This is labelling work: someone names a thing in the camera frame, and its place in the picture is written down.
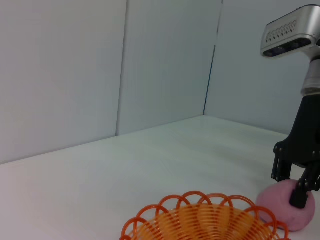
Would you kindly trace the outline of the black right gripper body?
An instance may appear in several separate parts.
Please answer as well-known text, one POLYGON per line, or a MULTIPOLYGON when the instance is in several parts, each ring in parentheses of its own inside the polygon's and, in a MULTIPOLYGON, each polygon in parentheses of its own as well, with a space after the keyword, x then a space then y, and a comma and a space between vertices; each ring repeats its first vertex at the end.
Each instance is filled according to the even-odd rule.
POLYGON ((302 98, 291 132, 275 145, 274 153, 280 162, 302 168, 320 161, 319 95, 302 98))

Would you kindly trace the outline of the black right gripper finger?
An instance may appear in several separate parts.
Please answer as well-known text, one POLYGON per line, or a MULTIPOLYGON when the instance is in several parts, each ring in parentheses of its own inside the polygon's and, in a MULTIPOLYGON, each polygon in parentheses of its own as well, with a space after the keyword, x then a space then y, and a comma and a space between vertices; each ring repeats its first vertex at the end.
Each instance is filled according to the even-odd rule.
POLYGON ((291 176, 292 163, 285 157, 283 151, 275 154, 271 178, 274 180, 289 180, 291 176))
POLYGON ((320 190, 320 164, 310 163, 292 191, 289 203, 298 209, 304 209, 308 200, 307 192, 320 190))

